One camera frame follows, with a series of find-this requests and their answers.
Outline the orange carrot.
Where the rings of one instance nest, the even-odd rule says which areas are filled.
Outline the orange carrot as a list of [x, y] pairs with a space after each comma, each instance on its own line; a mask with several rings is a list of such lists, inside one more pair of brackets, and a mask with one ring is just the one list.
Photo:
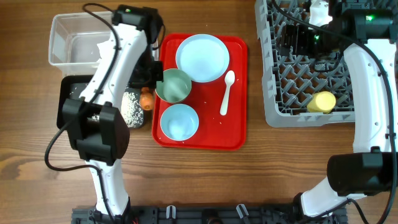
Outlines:
[[150, 111], [154, 108], [154, 96], [149, 87], [141, 88], [139, 103], [141, 108], [145, 111]]

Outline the green bowl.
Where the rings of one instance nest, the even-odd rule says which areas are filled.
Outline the green bowl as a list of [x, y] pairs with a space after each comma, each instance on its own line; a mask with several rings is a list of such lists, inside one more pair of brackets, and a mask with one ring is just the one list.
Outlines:
[[171, 104], [181, 103], [192, 90], [192, 79], [182, 70], [164, 70], [163, 80], [156, 81], [156, 95]]

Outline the white rice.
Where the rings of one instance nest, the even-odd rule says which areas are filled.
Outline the white rice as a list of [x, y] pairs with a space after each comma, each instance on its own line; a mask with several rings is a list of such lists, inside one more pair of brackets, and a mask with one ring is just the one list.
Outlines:
[[144, 110], [140, 106], [140, 91], [126, 88], [123, 94], [121, 115], [128, 128], [140, 128], [144, 124]]

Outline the white napkin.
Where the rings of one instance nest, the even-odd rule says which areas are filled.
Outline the white napkin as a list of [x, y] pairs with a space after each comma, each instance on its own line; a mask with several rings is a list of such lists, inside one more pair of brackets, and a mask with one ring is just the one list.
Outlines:
[[113, 44], [114, 44], [114, 42], [111, 39], [97, 44], [97, 47], [99, 50], [99, 59], [97, 60], [97, 62], [102, 61], [102, 59], [107, 59], [108, 57], [111, 57], [111, 58], [113, 57], [113, 53], [114, 53], [114, 50], [113, 50], [114, 45]]

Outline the light blue bowl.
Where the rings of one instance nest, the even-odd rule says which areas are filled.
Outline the light blue bowl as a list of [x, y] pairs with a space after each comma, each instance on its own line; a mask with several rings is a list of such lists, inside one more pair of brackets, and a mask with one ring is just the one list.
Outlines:
[[173, 141], [185, 141], [193, 137], [199, 123], [197, 112], [185, 104], [169, 106], [160, 118], [162, 132]]

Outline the yellow plastic cup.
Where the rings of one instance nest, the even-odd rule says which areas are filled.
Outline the yellow plastic cup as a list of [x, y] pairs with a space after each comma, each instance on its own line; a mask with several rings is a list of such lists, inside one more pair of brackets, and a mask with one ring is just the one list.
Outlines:
[[311, 113], [328, 114], [336, 105], [334, 94], [329, 91], [321, 91], [312, 96], [312, 100], [307, 105], [307, 110]]

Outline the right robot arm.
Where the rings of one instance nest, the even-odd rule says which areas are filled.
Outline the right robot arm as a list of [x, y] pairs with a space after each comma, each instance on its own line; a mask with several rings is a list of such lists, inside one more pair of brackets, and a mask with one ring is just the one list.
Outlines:
[[353, 152], [332, 156], [326, 178], [300, 195], [302, 222], [388, 192], [385, 220], [397, 192], [396, 15], [367, 1], [308, 1], [307, 8], [310, 20], [293, 18], [279, 48], [315, 59], [339, 52], [351, 78], [355, 134]]

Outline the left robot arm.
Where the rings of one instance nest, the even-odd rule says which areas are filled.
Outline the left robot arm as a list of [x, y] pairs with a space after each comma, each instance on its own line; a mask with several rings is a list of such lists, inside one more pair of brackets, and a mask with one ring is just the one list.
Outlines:
[[163, 79], [162, 62], [155, 59], [164, 22], [157, 9], [120, 5], [113, 11], [107, 53], [77, 99], [62, 102], [60, 131], [93, 176], [97, 203], [73, 223], [134, 223], [130, 198], [124, 188], [121, 159], [130, 130], [121, 114], [127, 86], [154, 89]]

